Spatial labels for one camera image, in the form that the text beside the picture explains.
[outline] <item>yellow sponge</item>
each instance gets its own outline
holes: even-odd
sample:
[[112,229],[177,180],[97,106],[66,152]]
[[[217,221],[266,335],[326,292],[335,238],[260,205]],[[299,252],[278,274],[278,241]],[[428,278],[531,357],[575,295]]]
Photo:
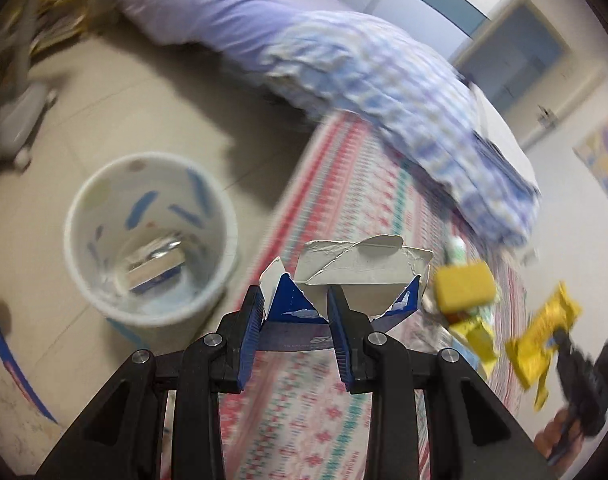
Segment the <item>yellow sponge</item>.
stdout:
[[434,291],[443,314],[491,303],[497,293],[493,274],[485,262],[440,267],[435,272]]

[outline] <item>metal screw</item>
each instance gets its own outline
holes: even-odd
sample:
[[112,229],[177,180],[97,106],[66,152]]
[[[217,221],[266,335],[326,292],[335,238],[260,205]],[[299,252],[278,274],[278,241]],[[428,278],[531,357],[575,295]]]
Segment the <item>metal screw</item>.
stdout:
[[204,345],[206,346],[217,346],[221,344],[224,339],[217,332],[212,332],[204,336]]
[[460,360],[460,353],[452,348],[445,348],[441,351],[441,358],[449,363],[456,363]]
[[133,363],[138,365],[144,364],[150,359],[150,352],[148,350],[137,350],[133,353],[131,360]]
[[382,332],[371,332],[369,334],[369,342],[373,345],[382,346],[386,342],[386,334]]

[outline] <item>wheel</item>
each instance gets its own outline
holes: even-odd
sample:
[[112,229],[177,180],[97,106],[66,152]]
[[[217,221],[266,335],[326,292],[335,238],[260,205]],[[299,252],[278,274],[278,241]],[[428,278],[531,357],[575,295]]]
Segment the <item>wheel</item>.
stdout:
[[55,90],[54,88],[50,89],[48,91],[48,94],[46,94],[46,109],[52,108],[53,105],[57,102],[58,97],[59,94],[57,90]]
[[26,168],[30,165],[32,160],[32,155],[30,154],[30,149],[27,146],[23,146],[15,155],[15,159],[12,164],[15,167],[15,170],[23,173],[26,171]]

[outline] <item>white cardboard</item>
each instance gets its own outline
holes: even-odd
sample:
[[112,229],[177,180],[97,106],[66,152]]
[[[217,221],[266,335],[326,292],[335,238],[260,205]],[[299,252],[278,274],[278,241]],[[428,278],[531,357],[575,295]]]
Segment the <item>white cardboard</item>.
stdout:
[[[329,285],[342,286],[351,309],[381,316],[418,274],[421,298],[432,257],[431,251],[404,246],[397,235],[378,235],[360,242],[315,240],[305,244],[293,281],[324,319]],[[276,258],[260,276],[266,313],[284,272]]]

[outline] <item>beige floor tile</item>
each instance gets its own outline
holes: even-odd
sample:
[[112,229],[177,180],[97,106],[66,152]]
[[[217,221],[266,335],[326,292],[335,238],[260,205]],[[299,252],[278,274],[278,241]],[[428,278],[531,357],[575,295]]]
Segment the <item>beige floor tile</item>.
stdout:
[[28,375],[47,409],[67,428],[135,346],[87,307]]
[[[134,50],[139,48],[144,55],[133,55],[122,45],[132,46]],[[116,28],[106,37],[90,37],[38,58],[30,70],[30,77],[58,90],[53,117],[62,121],[124,88],[155,76],[157,72],[147,61],[148,52],[154,51],[145,41],[136,40],[132,27]]]
[[239,307],[237,300],[243,296],[249,266],[255,262],[261,242],[267,233],[271,214],[295,170],[308,136],[301,136],[288,149],[279,152],[270,161],[232,184],[229,194],[239,225],[238,265],[228,283],[228,290],[213,310],[201,333],[213,332],[227,312]]
[[169,77],[143,81],[61,124],[87,171],[130,153],[162,151],[199,162],[228,186],[301,137],[208,63]]
[[85,306],[62,256],[64,218],[84,181],[57,129],[37,135],[23,174],[0,168],[0,321],[25,372]]

